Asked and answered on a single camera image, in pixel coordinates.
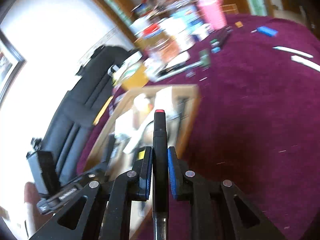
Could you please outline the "left hand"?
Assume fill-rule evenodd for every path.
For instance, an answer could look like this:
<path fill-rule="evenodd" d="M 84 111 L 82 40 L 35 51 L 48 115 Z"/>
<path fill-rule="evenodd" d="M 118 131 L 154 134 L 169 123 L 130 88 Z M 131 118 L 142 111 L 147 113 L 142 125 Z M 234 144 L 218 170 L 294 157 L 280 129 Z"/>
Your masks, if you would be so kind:
<path fill-rule="evenodd" d="M 35 187 L 35 184 L 27 182 L 24 187 L 24 226 L 27 231 L 28 238 L 30 238 L 53 216 L 51 213 L 48 215 L 40 214 L 36 206 L 39 201 L 40 196 Z"/>

